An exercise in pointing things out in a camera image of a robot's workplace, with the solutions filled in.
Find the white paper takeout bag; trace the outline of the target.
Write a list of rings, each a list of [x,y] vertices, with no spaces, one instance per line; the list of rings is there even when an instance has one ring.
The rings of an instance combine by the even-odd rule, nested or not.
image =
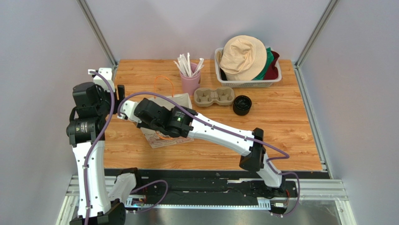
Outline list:
[[[163,98],[150,97],[149,100],[154,102],[151,107],[155,108],[160,116],[150,119],[150,125],[143,125],[140,129],[153,149],[193,141],[192,138],[186,137],[190,117],[185,117],[179,108]]]

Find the cardboard cup carrier tray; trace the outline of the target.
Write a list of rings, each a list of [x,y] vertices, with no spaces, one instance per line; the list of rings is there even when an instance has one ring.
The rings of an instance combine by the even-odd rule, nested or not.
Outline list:
[[[234,90],[230,87],[218,87],[214,90],[198,88],[194,92],[194,103],[198,107],[209,107],[213,104],[229,106],[233,104],[235,97]]]

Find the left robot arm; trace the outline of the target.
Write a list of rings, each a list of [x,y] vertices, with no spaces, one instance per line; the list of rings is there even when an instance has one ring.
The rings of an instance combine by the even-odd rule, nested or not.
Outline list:
[[[123,225],[130,192],[139,182],[137,168],[119,172],[114,186],[106,190],[104,174],[106,117],[116,103],[111,94],[94,82],[73,87],[76,106],[72,109],[66,134],[78,167],[79,208],[71,225]]]

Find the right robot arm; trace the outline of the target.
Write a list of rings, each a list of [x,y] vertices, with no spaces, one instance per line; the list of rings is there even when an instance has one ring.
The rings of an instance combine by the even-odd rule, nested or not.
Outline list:
[[[139,128],[159,131],[172,138],[201,139],[229,148],[241,156],[239,166],[242,169],[256,172],[274,192],[285,192],[285,177],[272,164],[266,153],[265,147],[272,146],[263,142],[262,129],[236,129],[210,120],[177,103],[172,105],[174,107],[168,109],[144,98],[139,103],[134,102],[127,113],[129,119],[135,121]]]

